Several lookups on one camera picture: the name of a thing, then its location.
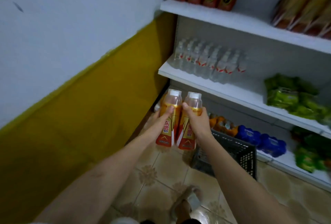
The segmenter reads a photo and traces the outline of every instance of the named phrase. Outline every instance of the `person's left hand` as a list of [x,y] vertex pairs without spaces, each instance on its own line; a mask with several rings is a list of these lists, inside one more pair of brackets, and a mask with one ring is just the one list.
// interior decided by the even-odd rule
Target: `person's left hand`
[[165,113],[160,117],[160,110],[153,113],[149,119],[147,120],[146,124],[144,125],[143,129],[140,132],[140,135],[143,135],[148,141],[153,142],[155,141],[158,136],[160,135],[166,120],[170,115],[173,113],[174,107],[169,106]]

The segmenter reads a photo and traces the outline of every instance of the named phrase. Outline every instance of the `forearm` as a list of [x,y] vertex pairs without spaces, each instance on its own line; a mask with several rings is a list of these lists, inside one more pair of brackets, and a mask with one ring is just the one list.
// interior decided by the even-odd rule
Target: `forearm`
[[94,224],[114,200],[150,143],[141,135],[69,185],[35,219],[50,224]]
[[295,223],[211,134],[200,145],[238,223]]

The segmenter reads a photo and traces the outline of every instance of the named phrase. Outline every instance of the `sandal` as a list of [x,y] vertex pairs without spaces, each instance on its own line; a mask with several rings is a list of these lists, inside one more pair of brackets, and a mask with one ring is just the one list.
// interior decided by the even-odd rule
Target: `sandal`
[[195,190],[200,190],[198,186],[189,186],[185,192],[177,199],[177,201],[171,207],[171,217],[173,220],[177,220],[177,215],[175,213],[175,208],[182,203],[182,201],[187,201],[191,207],[191,212],[196,210],[200,205],[201,201],[198,199],[197,195],[195,194]]

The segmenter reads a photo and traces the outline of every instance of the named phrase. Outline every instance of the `hand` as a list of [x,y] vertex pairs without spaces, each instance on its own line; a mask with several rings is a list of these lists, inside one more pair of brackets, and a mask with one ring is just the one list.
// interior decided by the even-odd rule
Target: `hand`
[[206,138],[213,137],[209,126],[209,117],[205,107],[202,107],[202,113],[200,116],[195,115],[191,107],[189,107],[186,103],[183,103],[183,109],[190,119],[190,124],[198,143]]
[[140,135],[143,135],[143,137],[148,139],[150,142],[156,141],[163,130],[167,118],[173,113],[174,107],[169,106],[161,117],[159,116],[160,110],[161,109],[149,117],[140,133]]

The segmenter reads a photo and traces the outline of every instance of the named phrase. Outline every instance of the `person's right hand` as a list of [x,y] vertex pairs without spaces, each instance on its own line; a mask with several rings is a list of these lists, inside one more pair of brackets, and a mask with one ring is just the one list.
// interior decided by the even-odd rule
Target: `person's right hand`
[[206,138],[213,137],[209,126],[209,117],[205,107],[202,107],[202,113],[200,116],[195,115],[191,107],[189,107],[186,103],[183,103],[183,109],[190,119],[190,124],[198,143]]

